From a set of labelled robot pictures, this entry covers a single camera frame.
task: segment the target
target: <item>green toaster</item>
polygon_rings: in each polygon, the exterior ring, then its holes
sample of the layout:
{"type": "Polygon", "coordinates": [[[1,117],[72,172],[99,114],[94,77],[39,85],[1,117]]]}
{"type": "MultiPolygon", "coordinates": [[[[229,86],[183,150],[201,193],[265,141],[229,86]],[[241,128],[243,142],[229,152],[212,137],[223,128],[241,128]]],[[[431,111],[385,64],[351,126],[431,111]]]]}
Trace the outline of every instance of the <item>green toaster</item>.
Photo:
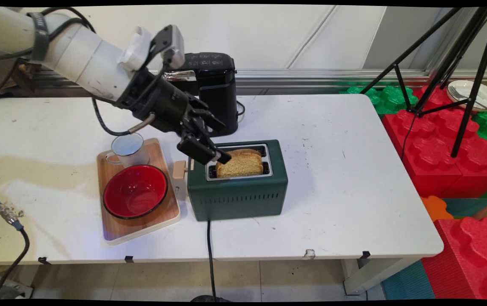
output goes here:
{"type": "Polygon", "coordinates": [[[288,178],[279,141],[217,144],[226,152],[253,149],[262,155],[257,176],[217,178],[216,162],[206,165],[189,159],[187,189],[198,221],[280,215],[288,178]]]}

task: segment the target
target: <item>wooden tray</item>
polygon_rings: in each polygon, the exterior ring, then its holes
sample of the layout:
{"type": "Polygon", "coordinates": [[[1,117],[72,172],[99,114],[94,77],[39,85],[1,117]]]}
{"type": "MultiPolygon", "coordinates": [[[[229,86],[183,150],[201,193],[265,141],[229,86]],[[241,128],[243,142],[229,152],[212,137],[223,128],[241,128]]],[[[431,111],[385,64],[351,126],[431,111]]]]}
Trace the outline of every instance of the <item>wooden tray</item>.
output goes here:
{"type": "Polygon", "coordinates": [[[105,155],[111,151],[105,151],[98,155],[98,179],[100,186],[100,207],[102,210],[103,238],[108,244],[120,244],[130,239],[139,237],[148,232],[155,231],[167,225],[173,224],[181,219],[181,210],[175,195],[171,176],[168,172],[162,149],[158,139],[152,138],[144,142],[148,153],[151,155],[150,165],[153,165],[168,178],[168,193],[154,211],[137,219],[119,219],[113,217],[103,207],[103,190],[109,180],[123,170],[122,165],[110,164],[105,160],[105,155]]]}

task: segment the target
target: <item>bowl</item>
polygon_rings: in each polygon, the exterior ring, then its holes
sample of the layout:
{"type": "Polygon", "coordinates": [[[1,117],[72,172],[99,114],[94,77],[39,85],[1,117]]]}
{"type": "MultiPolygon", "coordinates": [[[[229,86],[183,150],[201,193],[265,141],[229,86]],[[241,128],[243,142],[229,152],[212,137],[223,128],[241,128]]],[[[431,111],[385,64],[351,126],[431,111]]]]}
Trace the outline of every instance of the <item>bowl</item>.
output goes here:
{"type": "Polygon", "coordinates": [[[103,206],[120,219],[135,219],[154,211],[168,193],[168,179],[152,165],[123,169],[109,180],[103,192],[103,206]]]}
{"type": "MultiPolygon", "coordinates": [[[[470,91],[472,89],[473,84],[474,84],[473,81],[465,81],[465,80],[460,79],[460,80],[453,81],[453,82],[449,83],[447,86],[448,87],[454,87],[454,89],[456,89],[456,91],[458,93],[460,93],[463,96],[468,97],[470,95],[470,91]]],[[[461,101],[463,99],[463,98],[456,99],[455,97],[453,97],[449,93],[449,91],[446,91],[446,92],[447,92],[447,96],[449,97],[449,99],[451,99],[451,101],[453,101],[453,102],[458,102],[458,101],[461,101]]],[[[487,86],[480,84],[480,89],[478,89],[478,96],[476,97],[476,101],[487,106],[487,86]]],[[[466,104],[462,104],[459,106],[461,106],[462,108],[467,108],[466,104]]],[[[472,110],[477,111],[477,112],[486,112],[487,111],[484,107],[480,106],[477,103],[474,103],[472,110]]]]}

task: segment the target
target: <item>red bowl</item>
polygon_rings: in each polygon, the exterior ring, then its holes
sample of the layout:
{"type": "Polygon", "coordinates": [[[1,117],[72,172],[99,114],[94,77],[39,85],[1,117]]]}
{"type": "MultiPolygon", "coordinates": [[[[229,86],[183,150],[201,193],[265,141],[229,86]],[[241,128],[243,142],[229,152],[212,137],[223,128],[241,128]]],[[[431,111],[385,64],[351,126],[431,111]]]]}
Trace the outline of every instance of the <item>red bowl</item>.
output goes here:
{"type": "Polygon", "coordinates": [[[103,206],[117,218],[134,219],[154,211],[168,193],[168,179],[152,165],[135,165],[115,174],[103,192],[103,206]]]}

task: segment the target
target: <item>coffee maker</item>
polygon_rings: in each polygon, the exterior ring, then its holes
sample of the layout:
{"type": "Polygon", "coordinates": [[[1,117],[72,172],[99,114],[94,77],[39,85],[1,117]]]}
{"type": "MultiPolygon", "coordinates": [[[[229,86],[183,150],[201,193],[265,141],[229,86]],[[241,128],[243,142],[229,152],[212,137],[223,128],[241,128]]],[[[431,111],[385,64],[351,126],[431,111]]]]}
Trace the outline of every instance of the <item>coffee maker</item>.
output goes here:
{"type": "Polygon", "coordinates": [[[238,129],[236,73],[234,60],[227,54],[201,52],[185,54],[183,66],[167,70],[163,77],[208,104],[209,111],[226,125],[222,130],[210,131],[210,137],[216,137],[238,129]]]}

